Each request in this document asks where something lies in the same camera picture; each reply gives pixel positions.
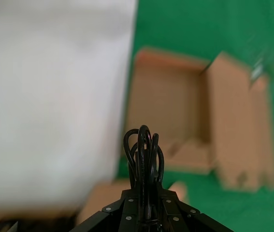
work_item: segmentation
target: coiled black cable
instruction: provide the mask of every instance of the coiled black cable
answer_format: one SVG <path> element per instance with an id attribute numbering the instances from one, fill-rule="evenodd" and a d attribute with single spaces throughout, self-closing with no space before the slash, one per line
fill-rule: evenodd
<path id="1" fill-rule="evenodd" d="M 138 141 L 130 149 L 129 137 L 133 134 L 138 134 Z M 141 221 L 151 219 L 150 189 L 156 181 L 162 183 L 163 180 L 164 157 L 158 141 L 159 135 L 155 133 L 151 137 L 150 130 L 145 125 L 142 125 L 140 129 L 128 131 L 124 136 L 123 146 L 129 164 L 130 186 L 132 189 L 136 185 L 140 186 L 139 216 Z M 159 168 L 156 178 L 157 156 Z"/>

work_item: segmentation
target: brown cardboard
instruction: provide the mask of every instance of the brown cardboard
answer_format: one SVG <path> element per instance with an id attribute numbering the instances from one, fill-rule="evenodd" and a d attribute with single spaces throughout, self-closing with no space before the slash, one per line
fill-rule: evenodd
<path id="1" fill-rule="evenodd" d="M 194 169 L 182 162 L 181 146 L 189 139 L 209 143 L 207 81 L 201 75 L 208 63 L 148 49 L 136 56 L 126 128 L 145 124 L 158 133 L 166 168 Z"/>
<path id="2" fill-rule="evenodd" d="M 260 186 L 257 134 L 249 94 L 249 72 L 226 54 L 208 69 L 213 153 L 225 187 Z"/>
<path id="3" fill-rule="evenodd" d="M 271 104 L 268 99 L 268 78 L 260 77 L 252 86 L 251 98 L 255 120 L 259 159 L 261 161 L 262 180 L 271 189 L 274 188 L 274 137 L 271 117 Z"/>
<path id="4" fill-rule="evenodd" d="M 158 133 L 167 169 L 199 174 L 216 169 L 228 189 L 273 188 L 274 139 L 264 78 L 251 85 L 251 70 L 224 53 L 208 64 L 139 52 L 126 130 L 145 124 Z"/>

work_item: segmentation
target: green mat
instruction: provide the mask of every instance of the green mat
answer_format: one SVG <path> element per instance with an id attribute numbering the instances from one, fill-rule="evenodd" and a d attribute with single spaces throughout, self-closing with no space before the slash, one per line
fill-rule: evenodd
<path id="1" fill-rule="evenodd" d="M 274 0 L 140 0 L 132 56 L 143 46 L 213 60 L 221 51 L 249 65 L 264 60 L 274 115 Z M 127 177 L 123 159 L 119 177 Z M 166 172 L 188 185 L 190 204 L 236 232 L 274 231 L 274 191 L 223 191 L 214 174 Z"/>

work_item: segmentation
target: cardboard flap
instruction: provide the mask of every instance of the cardboard flap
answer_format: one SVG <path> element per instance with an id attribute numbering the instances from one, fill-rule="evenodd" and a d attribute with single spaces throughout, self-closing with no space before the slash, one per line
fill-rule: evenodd
<path id="1" fill-rule="evenodd" d="M 226 54 L 210 66 L 211 138 L 220 178 L 232 175 L 239 180 L 235 188 L 256 189 L 260 164 L 249 76 L 248 68 Z"/>

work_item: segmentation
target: open cardboard box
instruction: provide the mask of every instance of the open cardboard box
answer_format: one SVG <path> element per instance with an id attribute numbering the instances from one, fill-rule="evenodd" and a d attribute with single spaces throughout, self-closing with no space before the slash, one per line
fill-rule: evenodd
<path id="1" fill-rule="evenodd" d="M 224 53 L 210 64 L 143 49 L 134 61 L 126 131 L 145 124 L 158 133 L 169 169 L 216 169 L 229 189 L 274 187 L 267 82 L 251 85 L 250 74 Z"/>

